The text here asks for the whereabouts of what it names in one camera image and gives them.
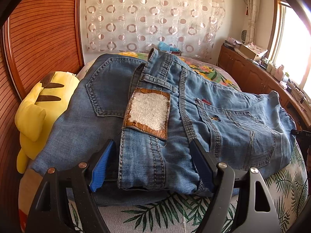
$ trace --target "pikachu plush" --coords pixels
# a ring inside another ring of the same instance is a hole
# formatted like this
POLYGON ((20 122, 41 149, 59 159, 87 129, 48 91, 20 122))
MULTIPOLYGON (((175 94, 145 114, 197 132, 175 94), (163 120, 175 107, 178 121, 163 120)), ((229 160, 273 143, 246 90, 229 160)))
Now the pikachu plush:
POLYGON ((67 109, 79 80, 69 72, 50 72, 38 82, 18 107, 15 125, 20 131, 21 150, 17 170, 24 173, 28 160, 43 149, 53 123, 67 109))

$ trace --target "slatted wood panel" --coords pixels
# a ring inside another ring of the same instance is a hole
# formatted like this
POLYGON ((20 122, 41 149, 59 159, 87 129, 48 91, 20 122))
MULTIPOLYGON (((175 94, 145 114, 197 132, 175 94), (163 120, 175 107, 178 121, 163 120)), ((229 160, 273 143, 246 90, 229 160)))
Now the slatted wood panel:
POLYGON ((20 144, 19 132, 14 124, 18 105, 0 51, 0 210, 14 225, 19 224, 17 199, 21 177, 16 170, 20 144))
POLYGON ((49 71, 79 71, 75 34, 75 0, 19 3, 10 16, 10 36, 26 93, 49 71))

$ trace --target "blue jeans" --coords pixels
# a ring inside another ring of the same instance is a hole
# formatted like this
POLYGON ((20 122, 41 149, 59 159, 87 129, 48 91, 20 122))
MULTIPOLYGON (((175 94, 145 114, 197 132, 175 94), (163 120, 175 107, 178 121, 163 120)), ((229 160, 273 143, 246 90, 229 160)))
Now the blue jeans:
POLYGON ((290 162, 295 124, 276 92, 238 92, 202 78, 174 55, 153 50, 149 56, 147 63, 100 56, 31 167, 41 175, 52 166, 71 168, 112 138, 119 158, 111 161, 95 200, 99 205, 134 205, 161 200, 167 190, 206 190, 189 153, 194 138, 217 160, 234 169, 255 166, 264 178, 290 162), (129 192, 128 199, 111 195, 116 181, 119 195, 129 192))

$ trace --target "metal screw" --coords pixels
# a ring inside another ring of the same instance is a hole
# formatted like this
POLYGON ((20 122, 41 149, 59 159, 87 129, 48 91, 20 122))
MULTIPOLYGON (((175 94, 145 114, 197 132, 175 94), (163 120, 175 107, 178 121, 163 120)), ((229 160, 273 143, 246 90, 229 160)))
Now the metal screw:
POLYGON ((53 172, 55 172, 55 168, 54 167, 51 167, 51 168, 48 169, 48 173, 53 173, 53 172))
POLYGON ((87 163, 85 163, 85 162, 79 163, 80 168, 86 168, 86 166, 87 166, 87 163))
POLYGON ((227 164, 225 163, 225 162, 220 162, 220 163, 218 163, 218 166, 220 167, 220 168, 227 168, 227 164))
POLYGON ((259 171, 258 171, 257 168, 251 167, 251 172, 252 172, 253 174, 256 174, 256 173, 258 173, 259 171))

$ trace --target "bedsheet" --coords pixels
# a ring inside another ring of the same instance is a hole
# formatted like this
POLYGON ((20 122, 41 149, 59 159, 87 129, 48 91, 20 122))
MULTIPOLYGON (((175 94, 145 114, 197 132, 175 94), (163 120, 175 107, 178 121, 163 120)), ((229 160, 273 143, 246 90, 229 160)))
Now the bedsheet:
MULTIPOLYGON (((148 54, 125 52, 122 55, 147 60, 148 54)), ((212 64, 180 57, 201 76, 217 83, 240 91, 237 83, 221 68, 212 64)), ((77 74, 82 79, 90 66, 90 61, 77 74)), ((42 177, 31 169, 27 169, 20 182, 19 214, 22 230, 25 229, 27 215, 42 177)), ((299 146, 295 142, 291 163, 284 169, 265 180, 279 217, 282 233, 293 224, 297 215, 304 207, 308 195, 307 173, 299 146)), ((169 193, 168 197, 156 203, 132 207, 99 207, 111 233, 113 232, 154 232, 154 233, 186 233, 195 232, 202 221, 209 205, 209 199, 195 195, 169 193)), ((237 196, 232 197, 226 222, 222 232, 227 232, 233 222, 237 206, 237 196)), ((77 232, 83 232, 74 201, 69 207, 77 232)))

